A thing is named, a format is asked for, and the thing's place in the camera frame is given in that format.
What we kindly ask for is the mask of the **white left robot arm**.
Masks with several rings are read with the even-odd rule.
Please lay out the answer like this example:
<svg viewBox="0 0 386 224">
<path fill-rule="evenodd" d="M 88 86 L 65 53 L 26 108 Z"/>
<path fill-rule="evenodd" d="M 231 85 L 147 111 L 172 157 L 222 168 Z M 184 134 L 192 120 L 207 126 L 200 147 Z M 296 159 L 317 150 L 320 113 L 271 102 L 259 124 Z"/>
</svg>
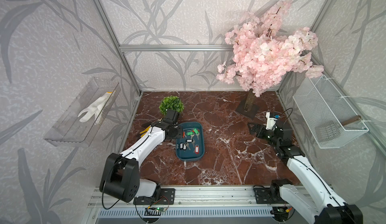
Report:
<svg viewBox="0 0 386 224">
<path fill-rule="evenodd" d="M 109 195 L 123 202 L 145 199 L 158 201 L 160 185 L 141 179 L 139 169 L 147 156 L 165 140 L 175 140 L 183 135 L 178 125 L 180 113 L 168 109 L 166 116 L 151 123 L 141 132 L 141 138 L 120 154 L 108 156 L 100 183 L 102 195 Z"/>
</svg>

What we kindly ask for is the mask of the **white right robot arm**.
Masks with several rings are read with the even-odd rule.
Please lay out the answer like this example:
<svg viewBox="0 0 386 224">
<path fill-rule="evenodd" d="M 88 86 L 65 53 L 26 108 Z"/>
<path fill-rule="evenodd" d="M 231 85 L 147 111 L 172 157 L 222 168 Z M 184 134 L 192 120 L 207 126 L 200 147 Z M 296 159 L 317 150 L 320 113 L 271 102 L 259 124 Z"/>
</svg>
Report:
<svg viewBox="0 0 386 224">
<path fill-rule="evenodd" d="M 308 196 L 300 193 L 288 179 L 273 180 L 270 187 L 254 187 L 257 203 L 288 204 L 310 224 L 363 223 L 361 210 L 341 198 L 316 172 L 303 151 L 293 144 L 290 126 L 275 117 L 268 119 L 266 125 L 250 122 L 247 126 L 252 135 L 273 147 L 308 192 Z"/>
</svg>

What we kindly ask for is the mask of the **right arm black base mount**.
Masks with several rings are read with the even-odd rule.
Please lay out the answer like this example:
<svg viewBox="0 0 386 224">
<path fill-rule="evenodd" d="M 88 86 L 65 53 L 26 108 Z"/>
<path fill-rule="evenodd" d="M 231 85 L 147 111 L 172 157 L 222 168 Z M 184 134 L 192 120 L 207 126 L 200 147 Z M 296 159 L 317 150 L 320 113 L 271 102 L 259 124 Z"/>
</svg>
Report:
<svg viewBox="0 0 386 224">
<path fill-rule="evenodd" d="M 285 204 L 280 196 L 279 188 L 286 184 L 292 184 L 288 179 L 272 180 L 269 187 L 256 185 L 253 187 L 257 204 Z"/>
</svg>

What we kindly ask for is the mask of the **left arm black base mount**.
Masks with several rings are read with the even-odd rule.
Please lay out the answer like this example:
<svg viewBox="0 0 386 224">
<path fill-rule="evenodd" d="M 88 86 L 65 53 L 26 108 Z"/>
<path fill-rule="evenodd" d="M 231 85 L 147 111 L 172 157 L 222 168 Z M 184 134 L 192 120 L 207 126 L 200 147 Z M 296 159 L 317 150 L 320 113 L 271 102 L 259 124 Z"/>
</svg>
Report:
<svg viewBox="0 0 386 224">
<path fill-rule="evenodd" d="M 155 194 L 151 197 L 140 196 L 135 197 L 133 203 L 135 205 L 152 205 L 163 204 L 173 205 L 176 196 L 175 188 L 157 188 Z"/>
</svg>

